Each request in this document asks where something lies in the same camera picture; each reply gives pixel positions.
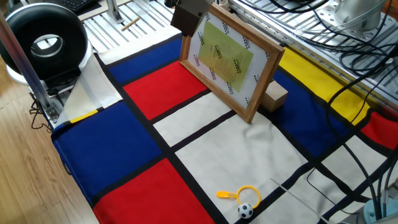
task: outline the yellow ring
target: yellow ring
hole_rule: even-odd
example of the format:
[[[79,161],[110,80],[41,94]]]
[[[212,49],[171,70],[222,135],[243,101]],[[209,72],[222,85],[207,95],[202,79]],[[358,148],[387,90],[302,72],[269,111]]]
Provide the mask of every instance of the yellow ring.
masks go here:
[[[252,189],[257,193],[257,196],[259,197],[259,201],[257,202],[257,204],[255,206],[252,206],[252,208],[257,208],[257,206],[259,206],[260,202],[261,202],[261,196],[260,196],[260,192],[253,186],[250,185],[246,185],[241,187],[238,192],[236,193],[236,200],[238,201],[239,204],[242,204],[241,201],[239,200],[239,194],[241,193],[242,190],[244,189]]]

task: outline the yellow plastic toy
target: yellow plastic toy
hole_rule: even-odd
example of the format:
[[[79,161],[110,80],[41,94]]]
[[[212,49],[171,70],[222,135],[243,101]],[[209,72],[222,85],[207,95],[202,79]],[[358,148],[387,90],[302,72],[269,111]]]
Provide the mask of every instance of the yellow plastic toy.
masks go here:
[[[252,206],[252,208],[254,209],[257,206],[259,206],[259,204],[261,202],[260,192],[255,187],[250,186],[250,185],[245,185],[245,186],[241,187],[236,194],[235,193],[231,193],[231,192],[219,191],[219,192],[217,192],[216,195],[219,198],[235,198],[238,201],[239,204],[242,204],[241,201],[239,200],[239,194],[244,189],[252,189],[252,190],[254,190],[257,193],[257,196],[259,197],[259,200],[258,200],[258,202],[257,202],[257,204],[255,206]]]

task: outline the small soccer ball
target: small soccer ball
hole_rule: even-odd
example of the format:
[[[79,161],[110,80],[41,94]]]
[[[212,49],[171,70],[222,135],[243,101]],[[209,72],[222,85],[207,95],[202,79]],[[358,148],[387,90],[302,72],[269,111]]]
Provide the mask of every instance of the small soccer ball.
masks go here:
[[[250,218],[253,215],[253,208],[248,203],[242,203],[238,207],[238,212],[242,218]]]

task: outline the wooden picture frame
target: wooden picture frame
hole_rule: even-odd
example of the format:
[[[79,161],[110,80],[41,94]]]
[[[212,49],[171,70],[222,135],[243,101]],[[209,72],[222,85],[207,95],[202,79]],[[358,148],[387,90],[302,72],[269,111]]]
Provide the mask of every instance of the wooden picture frame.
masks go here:
[[[203,82],[218,98],[223,100],[232,110],[240,115],[243,120],[245,120],[247,123],[250,123],[256,114],[263,93],[265,92],[268,84],[272,81],[272,77],[278,67],[279,61],[283,56],[284,49],[215,3],[213,3],[213,5],[210,7],[209,13],[227,24],[236,32],[240,33],[243,37],[250,40],[252,43],[254,43],[254,45],[268,53],[266,64],[261,76],[257,81],[257,85],[253,91],[252,97],[249,99],[247,107],[245,108],[239,104],[232,96],[229,95],[229,93],[226,93],[218,85],[206,77],[197,68],[197,66],[188,61],[192,39],[191,37],[183,38],[180,63],[201,82]]]

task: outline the keyboard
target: keyboard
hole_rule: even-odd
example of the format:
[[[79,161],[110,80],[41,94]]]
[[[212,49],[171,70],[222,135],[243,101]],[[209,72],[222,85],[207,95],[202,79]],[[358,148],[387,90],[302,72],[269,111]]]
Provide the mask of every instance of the keyboard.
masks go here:
[[[61,5],[75,14],[78,14],[79,12],[84,11],[87,7],[98,2],[98,0],[49,0],[45,2]]]

